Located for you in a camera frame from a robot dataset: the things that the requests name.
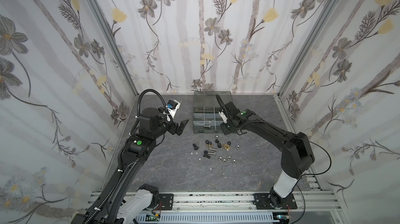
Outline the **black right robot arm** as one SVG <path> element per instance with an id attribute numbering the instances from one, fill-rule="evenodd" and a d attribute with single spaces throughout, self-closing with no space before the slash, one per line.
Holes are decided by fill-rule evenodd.
<path id="1" fill-rule="evenodd" d="M 310 141 L 305 133 L 284 130 L 263 119 L 252 109 L 239 110 L 233 102 L 225 103 L 220 94 L 216 94 L 216 100 L 220 106 L 218 113 L 223 120 L 220 127 L 224 135 L 231 133 L 244 135 L 252 132 L 281 152 L 282 171 L 277 182 L 271 188 L 267 200 L 267 205 L 273 209 L 281 209 L 286 206 L 290 197 L 293 196 L 293 190 L 298 181 L 310 175 L 307 171 L 316 161 L 312 144 L 327 154 L 330 163 L 325 171 L 311 174 L 311 176 L 323 175 L 331 169 L 332 158 L 329 152 L 321 145 Z"/>

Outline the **brass wing nuts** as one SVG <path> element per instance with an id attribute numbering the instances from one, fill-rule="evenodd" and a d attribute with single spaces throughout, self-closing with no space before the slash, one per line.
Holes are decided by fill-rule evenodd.
<path id="1" fill-rule="evenodd" d="M 230 150 L 230 145 L 229 144 L 224 144 L 222 147 L 227 151 Z"/>

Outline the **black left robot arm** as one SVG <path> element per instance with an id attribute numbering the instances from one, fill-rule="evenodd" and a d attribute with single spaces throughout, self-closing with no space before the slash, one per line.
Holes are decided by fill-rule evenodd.
<path id="1" fill-rule="evenodd" d="M 159 108 L 141 110 L 144 95 L 153 93 L 161 100 Z M 77 214 L 74 224 L 129 224 L 135 223 L 136 216 L 145 209 L 161 207 L 157 187 L 144 184 L 130 200 L 124 198 L 133 179 L 158 145 L 157 139 L 167 132 L 180 136 L 188 123 L 174 122 L 180 102 L 163 97 L 154 89 L 144 90 L 138 98 L 136 121 L 129 138 L 117 156 L 118 165 L 104 190 L 84 214 Z"/>

